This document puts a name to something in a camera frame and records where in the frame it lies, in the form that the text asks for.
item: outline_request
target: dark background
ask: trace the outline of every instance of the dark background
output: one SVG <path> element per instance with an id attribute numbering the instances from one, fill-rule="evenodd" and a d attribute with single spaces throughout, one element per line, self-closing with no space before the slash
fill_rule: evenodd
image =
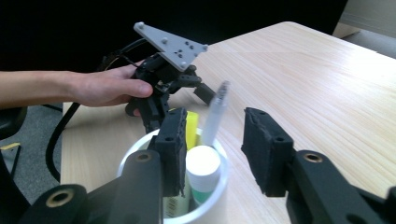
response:
<path id="1" fill-rule="evenodd" d="M 141 38 L 138 21 L 203 43 L 295 21 L 332 34 L 347 0 L 0 1 L 0 70 L 92 72 L 102 57 Z M 142 60 L 150 45 L 133 51 Z"/>

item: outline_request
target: human hand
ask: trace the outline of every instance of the human hand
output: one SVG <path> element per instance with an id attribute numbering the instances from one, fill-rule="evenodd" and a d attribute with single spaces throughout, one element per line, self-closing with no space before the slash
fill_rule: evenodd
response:
<path id="1" fill-rule="evenodd" d="M 135 67 L 127 65 L 104 72 L 78 74 L 71 95 L 75 102 L 86 106 L 120 105 L 132 97 L 149 97 L 152 87 L 147 82 L 131 79 Z"/>

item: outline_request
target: wooden table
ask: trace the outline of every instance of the wooden table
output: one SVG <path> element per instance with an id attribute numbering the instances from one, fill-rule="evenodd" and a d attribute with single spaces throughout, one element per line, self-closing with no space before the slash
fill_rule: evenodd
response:
<path id="1" fill-rule="evenodd" d="M 240 149 L 247 106 L 268 112 L 296 149 L 327 155 L 351 184 L 381 197 L 396 185 L 396 60 L 282 22 L 214 44 L 193 63 L 212 89 L 232 83 L 218 133 L 230 160 L 229 223 L 290 222 L 285 199 L 261 194 Z M 202 127 L 207 106 L 192 91 L 169 104 L 199 113 Z M 63 134 L 62 184 L 93 190 L 111 181 L 144 134 L 124 105 L 82 106 Z"/>

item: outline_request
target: black cable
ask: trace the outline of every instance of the black cable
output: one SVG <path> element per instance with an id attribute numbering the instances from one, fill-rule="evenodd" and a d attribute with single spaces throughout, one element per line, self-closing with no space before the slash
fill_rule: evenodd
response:
<path id="1" fill-rule="evenodd" d="M 106 71 L 111 64 L 113 64 L 119 57 L 122 57 L 125 59 L 128 63 L 131 63 L 132 65 L 136 66 L 135 63 L 133 63 L 131 60 L 129 60 L 128 57 L 123 55 L 123 53 L 126 53 L 130 51 L 131 49 L 134 49 L 144 43 L 147 43 L 147 40 L 142 38 L 138 39 L 135 42 L 131 43 L 130 45 L 126 46 L 123 49 L 116 50 L 113 53 L 110 53 L 107 57 L 105 57 L 102 60 L 102 63 L 98 66 L 96 69 L 97 72 L 101 71 Z M 56 126 L 55 130 L 53 131 L 49 143 L 47 145 L 47 150 L 46 150 L 46 164 L 49 169 L 49 172 L 52 174 L 52 176 L 58 181 L 61 181 L 61 174 L 55 167 L 55 163 L 53 160 L 53 152 L 55 150 L 56 143 L 58 142 L 59 137 L 61 136 L 62 132 L 64 131 L 64 128 L 66 127 L 67 123 L 69 120 L 73 117 L 73 115 L 76 113 L 78 110 L 80 104 L 79 103 L 73 103 L 67 110 L 67 112 L 64 114 L 62 119 L 59 121 L 58 125 Z"/>

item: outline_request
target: pen holder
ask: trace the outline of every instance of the pen holder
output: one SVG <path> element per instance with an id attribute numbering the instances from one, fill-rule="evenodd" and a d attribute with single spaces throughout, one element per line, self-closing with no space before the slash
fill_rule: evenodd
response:
<path id="1" fill-rule="evenodd" d="M 153 135 L 157 135 L 159 130 L 156 130 L 152 133 L 148 133 L 139 139 L 134 145 L 127 151 L 122 162 L 120 164 L 117 176 L 120 176 L 122 173 L 123 165 L 126 161 L 126 158 L 137 150 L 147 149 L 149 146 L 149 141 L 151 140 Z M 201 136 L 202 130 L 197 129 L 197 139 Z M 172 218 L 164 218 L 164 224 L 179 224 L 179 223 L 226 223 L 226 189 L 228 183 L 228 159 L 227 155 L 219 143 L 218 140 L 215 140 L 213 144 L 214 149 L 219 153 L 220 156 L 220 175 L 219 182 L 216 185 L 214 191 L 210 195 L 210 197 L 202 203 L 200 206 L 194 208 L 189 213 L 180 216 L 180 217 L 172 217 Z"/>

